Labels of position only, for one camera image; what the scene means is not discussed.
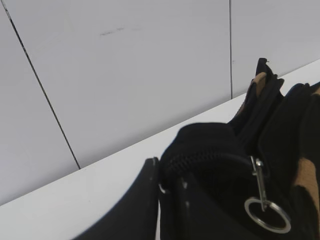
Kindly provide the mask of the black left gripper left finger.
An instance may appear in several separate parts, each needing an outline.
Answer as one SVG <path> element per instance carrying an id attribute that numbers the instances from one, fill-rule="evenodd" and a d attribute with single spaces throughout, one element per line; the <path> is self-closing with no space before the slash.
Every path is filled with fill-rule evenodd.
<path id="1" fill-rule="evenodd" d="M 159 160 L 145 160 L 123 197 L 77 240 L 154 240 L 159 210 Z"/>

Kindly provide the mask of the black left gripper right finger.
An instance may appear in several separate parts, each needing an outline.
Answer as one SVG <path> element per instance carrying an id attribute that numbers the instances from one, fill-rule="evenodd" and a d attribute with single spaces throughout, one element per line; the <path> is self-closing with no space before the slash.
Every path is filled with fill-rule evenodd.
<path id="1" fill-rule="evenodd" d="M 190 239 L 190 203 L 187 195 L 188 182 L 178 177 L 174 182 L 175 226 L 179 240 Z"/>

